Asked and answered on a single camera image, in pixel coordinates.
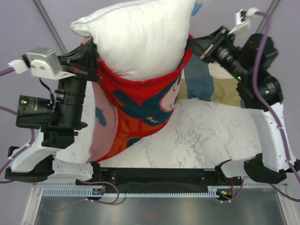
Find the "white pillow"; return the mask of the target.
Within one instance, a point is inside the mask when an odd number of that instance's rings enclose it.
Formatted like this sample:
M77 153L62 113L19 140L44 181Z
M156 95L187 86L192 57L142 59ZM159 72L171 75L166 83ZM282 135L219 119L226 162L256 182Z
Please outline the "white pillow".
M116 75L142 81L176 70L189 36L193 0L134 0L99 9L71 23L92 37L100 60Z

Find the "red patterned pillowcase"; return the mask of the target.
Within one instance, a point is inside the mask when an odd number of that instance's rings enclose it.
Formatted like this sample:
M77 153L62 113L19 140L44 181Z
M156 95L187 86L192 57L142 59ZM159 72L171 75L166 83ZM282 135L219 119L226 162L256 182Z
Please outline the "red patterned pillowcase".
M178 101L183 68L191 56L191 50L185 49L176 70L146 81L120 78L97 59L102 79L92 85L95 122L88 163L114 157L166 126Z

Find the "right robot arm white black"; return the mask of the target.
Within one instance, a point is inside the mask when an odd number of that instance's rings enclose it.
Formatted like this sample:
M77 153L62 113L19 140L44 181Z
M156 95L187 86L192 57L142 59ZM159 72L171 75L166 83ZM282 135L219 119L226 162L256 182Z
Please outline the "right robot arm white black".
M220 185L233 177L278 184L288 173L300 170L285 131L282 90L268 72L278 50L266 34L251 35L243 47L235 46L234 39L227 28L220 27L208 36L187 41L188 49L201 61L218 63L236 79L237 92L255 123L262 149L256 156L218 164L214 179Z

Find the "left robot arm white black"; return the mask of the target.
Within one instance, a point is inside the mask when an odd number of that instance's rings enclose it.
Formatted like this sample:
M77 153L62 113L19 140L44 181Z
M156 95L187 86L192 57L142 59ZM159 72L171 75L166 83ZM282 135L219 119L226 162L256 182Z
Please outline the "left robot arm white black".
M100 81L96 45L88 41L60 56L52 49L37 47L10 62L1 75L27 70L40 81L58 81L58 87L51 91L50 99L19 97L16 125L28 128L31 138L21 147L9 148L8 161L1 169L4 182L72 179L77 185L99 184L103 176L98 163L75 164L56 158L57 152L73 145L78 132L87 127L82 121L87 82Z

